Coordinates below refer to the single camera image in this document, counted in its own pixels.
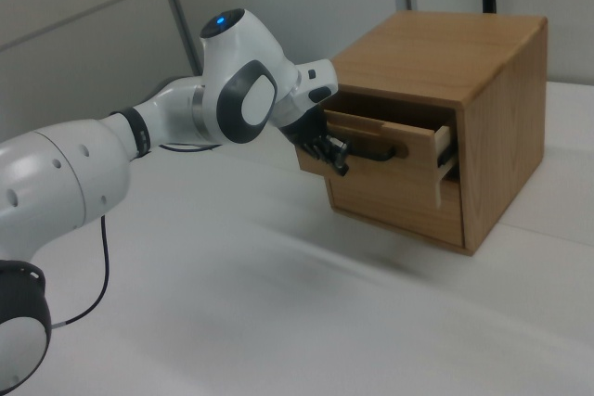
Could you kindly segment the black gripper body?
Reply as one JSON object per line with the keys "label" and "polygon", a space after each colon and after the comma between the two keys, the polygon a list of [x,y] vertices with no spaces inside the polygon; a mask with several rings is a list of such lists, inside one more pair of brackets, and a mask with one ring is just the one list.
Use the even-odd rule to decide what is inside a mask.
{"label": "black gripper body", "polygon": [[280,127],[281,133],[297,147],[322,148],[327,121],[321,109],[309,109],[292,124]]}

